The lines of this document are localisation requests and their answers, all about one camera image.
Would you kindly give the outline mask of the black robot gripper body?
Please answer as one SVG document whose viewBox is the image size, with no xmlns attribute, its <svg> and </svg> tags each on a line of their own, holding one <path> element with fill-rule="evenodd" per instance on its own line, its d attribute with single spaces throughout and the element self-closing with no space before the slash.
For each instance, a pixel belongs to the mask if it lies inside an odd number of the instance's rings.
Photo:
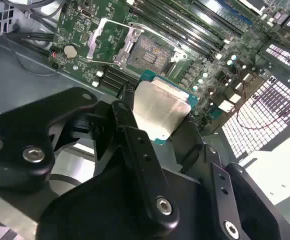
<svg viewBox="0 0 290 240">
<path fill-rule="evenodd" d="M 244 240 L 290 240 L 290 224 L 244 173 L 230 176 Z M 117 165 L 54 200 L 37 227 L 39 240 L 213 240 L 198 180 L 162 170 L 143 197 L 126 167 Z"/>
</svg>

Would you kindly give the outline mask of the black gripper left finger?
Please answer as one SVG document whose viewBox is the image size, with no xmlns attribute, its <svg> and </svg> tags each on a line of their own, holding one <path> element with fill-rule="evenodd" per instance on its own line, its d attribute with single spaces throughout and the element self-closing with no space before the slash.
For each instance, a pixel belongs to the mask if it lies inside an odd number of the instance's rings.
<svg viewBox="0 0 290 240">
<path fill-rule="evenodd" d="M 101 174 L 123 165 L 143 197 L 170 194 L 166 184 L 153 186 L 162 168 L 131 108 L 121 100 L 100 101 L 80 87 L 0 114 L 0 188 L 42 188 L 55 165 L 55 152 L 81 137 L 94 140 L 97 155 L 107 163 Z"/>
</svg>

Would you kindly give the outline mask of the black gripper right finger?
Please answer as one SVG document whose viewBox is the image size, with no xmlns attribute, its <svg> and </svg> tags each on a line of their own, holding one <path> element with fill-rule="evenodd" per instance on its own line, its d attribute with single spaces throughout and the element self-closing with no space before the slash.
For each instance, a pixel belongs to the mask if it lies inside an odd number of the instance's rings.
<svg viewBox="0 0 290 240">
<path fill-rule="evenodd" d="M 213 240 L 244 240 L 229 174 L 222 168 L 217 150 L 204 143 L 197 125 L 184 120 L 170 136 L 181 173 L 199 181 L 204 210 Z"/>
</svg>

